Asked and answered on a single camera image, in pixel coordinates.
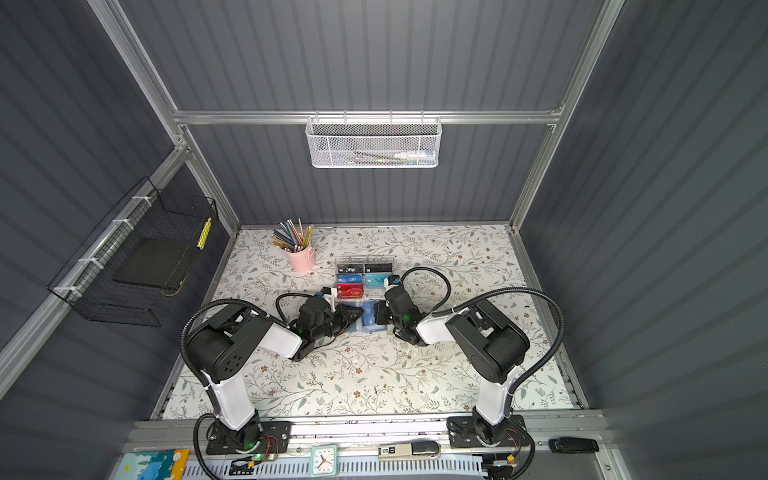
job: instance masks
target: gray metal wall panel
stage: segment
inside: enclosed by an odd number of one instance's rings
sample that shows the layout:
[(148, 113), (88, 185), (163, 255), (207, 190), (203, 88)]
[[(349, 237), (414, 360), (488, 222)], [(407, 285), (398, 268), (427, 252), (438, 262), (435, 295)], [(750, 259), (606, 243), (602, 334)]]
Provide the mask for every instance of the gray metal wall panel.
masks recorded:
[(191, 127), (243, 224), (507, 220), (547, 129), (446, 125), (437, 168), (331, 170), (301, 126)]
[[(166, 190), (202, 194), (187, 168)], [(64, 319), (0, 402), (0, 477), (106, 478), (133, 423), (150, 415), (228, 241), (216, 222), (160, 328)], [(41, 451), (48, 461), (36, 460)]]
[[(0, 72), (3, 347), (58, 269), (173, 144), (85, 1), (0, 2)], [(168, 188), (200, 193), (186, 168)], [(179, 293), (176, 322), (64, 319), (0, 401), (0, 477), (109, 474), (133, 422), (150, 415), (180, 324), (200, 305), (227, 241), (215, 225)]]
[(85, 2), (0, 2), (0, 347), (172, 148)]
[(762, 470), (767, 15), (628, 2), (523, 226), (640, 478)]
[(186, 110), (546, 110), (598, 0), (122, 5)]

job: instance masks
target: white wire mesh basket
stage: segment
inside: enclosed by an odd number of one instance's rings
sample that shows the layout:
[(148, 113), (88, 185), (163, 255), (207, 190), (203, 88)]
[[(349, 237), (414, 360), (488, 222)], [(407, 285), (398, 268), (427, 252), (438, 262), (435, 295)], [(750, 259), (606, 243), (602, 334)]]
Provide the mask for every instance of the white wire mesh basket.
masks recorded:
[(414, 123), (306, 122), (312, 165), (318, 168), (434, 168), (440, 119)]

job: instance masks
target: floral tablecloth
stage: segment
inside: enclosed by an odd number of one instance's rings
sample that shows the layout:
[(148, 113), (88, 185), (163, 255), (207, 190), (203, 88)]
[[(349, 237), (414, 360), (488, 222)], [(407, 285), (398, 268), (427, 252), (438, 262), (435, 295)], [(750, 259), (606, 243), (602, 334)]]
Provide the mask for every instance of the floral tablecloth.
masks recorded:
[[(242, 298), (274, 313), (281, 293), (314, 293), (333, 285), (334, 260), (352, 255), (392, 255), (396, 273), (436, 266), (451, 280), (453, 292), (446, 305), (500, 286), (525, 284), (502, 225), (323, 228), (315, 229), (312, 243), (317, 267), (299, 275), (285, 252), (271, 244), (270, 230), (241, 231), (214, 298)], [(413, 273), (406, 283), (422, 310), (445, 294), (442, 281), (430, 273)], [(300, 300), (283, 301), (289, 318), (296, 318)], [(530, 338), (523, 365), (532, 365), (549, 345), (530, 296), (492, 301)], [(267, 417), (457, 412), (470, 410), (478, 394), (478, 374), (455, 343), (411, 346), (390, 332), (345, 333), (302, 362), (257, 349), (243, 370), (251, 400)], [(513, 405), (572, 408), (554, 360), (523, 383)], [(191, 419), (210, 410), (200, 383), (184, 367), (164, 418)]]

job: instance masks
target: usb flash drive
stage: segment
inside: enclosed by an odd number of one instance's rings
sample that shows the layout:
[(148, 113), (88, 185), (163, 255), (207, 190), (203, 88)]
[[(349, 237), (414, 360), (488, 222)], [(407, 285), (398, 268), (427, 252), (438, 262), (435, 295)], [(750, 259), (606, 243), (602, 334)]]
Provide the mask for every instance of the usb flash drive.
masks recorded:
[(439, 456), (440, 445), (432, 440), (379, 447), (379, 460), (433, 460)]

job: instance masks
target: blue vip card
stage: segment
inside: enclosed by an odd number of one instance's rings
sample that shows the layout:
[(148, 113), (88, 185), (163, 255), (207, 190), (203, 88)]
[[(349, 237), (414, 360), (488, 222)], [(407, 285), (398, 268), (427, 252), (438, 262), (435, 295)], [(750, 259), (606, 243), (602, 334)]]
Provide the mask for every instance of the blue vip card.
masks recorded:
[(336, 283), (362, 283), (362, 275), (359, 273), (336, 275)]

